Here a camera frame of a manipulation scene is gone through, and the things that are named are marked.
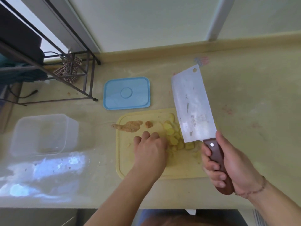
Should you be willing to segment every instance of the hand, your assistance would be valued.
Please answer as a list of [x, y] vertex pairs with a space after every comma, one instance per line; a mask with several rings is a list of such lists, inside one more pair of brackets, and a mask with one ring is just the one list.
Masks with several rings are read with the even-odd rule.
[[134, 137], [133, 169], [149, 182], [157, 181], [166, 167], [167, 146], [167, 140], [160, 138], [157, 132], [150, 135], [145, 131], [141, 137]]
[[[216, 132], [216, 140], [224, 152], [224, 165], [229, 177], [232, 179], [235, 193], [242, 194], [249, 191], [257, 191], [261, 188], [263, 178], [254, 168], [249, 158], [240, 150], [236, 149], [220, 131]], [[216, 187], [225, 187], [223, 180], [226, 179], [224, 172], [218, 171], [219, 164], [211, 161], [211, 150], [202, 144], [203, 169]]]

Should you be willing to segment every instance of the circle on lid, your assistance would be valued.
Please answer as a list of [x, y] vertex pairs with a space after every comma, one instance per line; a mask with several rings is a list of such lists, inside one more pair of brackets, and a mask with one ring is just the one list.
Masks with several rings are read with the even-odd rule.
[[120, 94], [124, 99], [126, 99], [126, 98], [129, 98], [130, 96], [132, 96], [133, 91], [131, 88], [125, 87], [121, 90]]

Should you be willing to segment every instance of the person's left hand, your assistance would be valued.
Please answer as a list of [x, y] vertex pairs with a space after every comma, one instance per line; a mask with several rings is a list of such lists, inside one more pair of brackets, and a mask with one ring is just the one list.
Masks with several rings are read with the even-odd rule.
[[141, 137], [134, 137], [133, 169], [150, 182], [157, 181], [166, 167], [167, 146], [167, 139], [160, 138], [157, 132], [145, 131]]

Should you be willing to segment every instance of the person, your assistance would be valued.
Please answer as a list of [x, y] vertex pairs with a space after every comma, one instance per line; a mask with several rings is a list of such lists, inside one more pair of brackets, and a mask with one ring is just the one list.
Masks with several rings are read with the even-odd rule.
[[[248, 199], [269, 226], [301, 225], [301, 208], [268, 182], [254, 168], [248, 157], [236, 149], [220, 131], [216, 132], [216, 140], [224, 152], [224, 165], [228, 175], [219, 171], [219, 164], [210, 160], [212, 152], [202, 144], [203, 169], [212, 184], [224, 187], [223, 181], [229, 176], [235, 193]], [[135, 137], [135, 160], [132, 169], [85, 226], [131, 225], [142, 200], [166, 167], [167, 146], [167, 140], [160, 138], [158, 133], [150, 134], [145, 131], [141, 137]], [[225, 224], [205, 221], [193, 215], [155, 215], [145, 219], [141, 225]]]

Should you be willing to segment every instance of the knife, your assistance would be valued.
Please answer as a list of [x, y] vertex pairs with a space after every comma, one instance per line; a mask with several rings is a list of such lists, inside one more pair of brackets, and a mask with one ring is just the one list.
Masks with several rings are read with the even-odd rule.
[[224, 166], [224, 153], [215, 138], [216, 127], [199, 65], [173, 76], [171, 86], [184, 142], [201, 140], [208, 146], [212, 151], [210, 159], [219, 163], [220, 171], [227, 175], [226, 187], [216, 189], [225, 195], [232, 194], [233, 183]]

